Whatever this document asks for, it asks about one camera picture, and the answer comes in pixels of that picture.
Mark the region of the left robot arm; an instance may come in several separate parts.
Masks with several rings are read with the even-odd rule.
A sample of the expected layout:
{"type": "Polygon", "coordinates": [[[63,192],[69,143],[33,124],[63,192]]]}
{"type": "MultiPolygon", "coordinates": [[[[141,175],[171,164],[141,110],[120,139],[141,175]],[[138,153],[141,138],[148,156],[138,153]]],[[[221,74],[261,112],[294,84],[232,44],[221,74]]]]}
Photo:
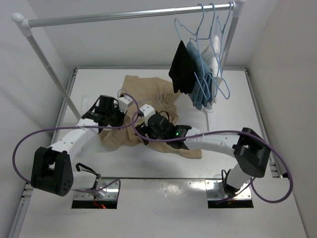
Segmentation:
{"type": "Polygon", "coordinates": [[[36,150],[31,174],[31,186],[59,196],[71,190],[93,192],[100,174],[85,165],[72,162],[84,145],[101,133],[104,127],[122,127],[133,100],[122,95],[101,95],[82,115],[76,128],[49,147],[36,150]]]}

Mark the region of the beige t shirt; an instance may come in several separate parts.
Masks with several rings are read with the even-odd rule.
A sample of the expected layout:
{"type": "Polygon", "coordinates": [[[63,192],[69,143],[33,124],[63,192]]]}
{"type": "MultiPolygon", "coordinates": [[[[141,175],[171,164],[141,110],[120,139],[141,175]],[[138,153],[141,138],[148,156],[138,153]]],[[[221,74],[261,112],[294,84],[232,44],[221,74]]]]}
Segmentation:
{"type": "MultiPolygon", "coordinates": [[[[140,78],[138,76],[126,75],[122,88],[133,96],[137,101],[151,98],[154,95],[161,95],[162,103],[154,104],[153,102],[138,103],[141,107],[144,104],[151,105],[157,112],[167,112],[169,119],[173,124],[178,121],[177,107],[175,101],[179,98],[180,93],[174,93],[172,82],[166,81],[158,77],[140,78]]],[[[133,128],[104,130],[100,133],[102,145],[109,149],[118,149],[120,146],[135,146],[142,143],[134,132],[133,128]]],[[[163,142],[149,142],[148,147],[162,153],[179,154],[189,159],[200,159],[202,157],[201,150],[185,150],[174,149],[163,142]]]]}

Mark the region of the light blue plastic hanger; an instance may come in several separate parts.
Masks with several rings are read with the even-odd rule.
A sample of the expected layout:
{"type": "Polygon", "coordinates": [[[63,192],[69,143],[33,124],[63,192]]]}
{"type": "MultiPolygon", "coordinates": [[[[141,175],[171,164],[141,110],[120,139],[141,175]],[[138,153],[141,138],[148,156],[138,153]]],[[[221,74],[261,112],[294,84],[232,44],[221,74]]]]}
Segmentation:
{"type": "MultiPolygon", "coordinates": [[[[127,94],[127,90],[125,88],[120,88],[117,92],[117,97],[119,98],[122,94],[127,94]]],[[[146,98],[137,101],[138,103],[143,103],[143,102],[153,102],[154,104],[159,104],[162,103],[162,97],[161,95],[154,95],[151,98],[146,98]]]]}

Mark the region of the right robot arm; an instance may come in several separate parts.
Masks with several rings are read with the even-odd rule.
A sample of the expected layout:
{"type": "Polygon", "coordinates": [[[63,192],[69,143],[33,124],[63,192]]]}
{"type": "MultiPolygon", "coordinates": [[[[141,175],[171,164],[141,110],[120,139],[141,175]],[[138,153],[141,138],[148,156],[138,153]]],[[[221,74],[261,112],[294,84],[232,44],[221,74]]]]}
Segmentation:
{"type": "Polygon", "coordinates": [[[154,113],[133,129],[145,145],[160,142],[176,150],[207,150],[236,159],[234,168],[222,172],[219,190],[227,197],[234,197],[248,180],[265,176],[271,150],[250,128],[238,132],[203,132],[189,125],[174,125],[154,113]]]}

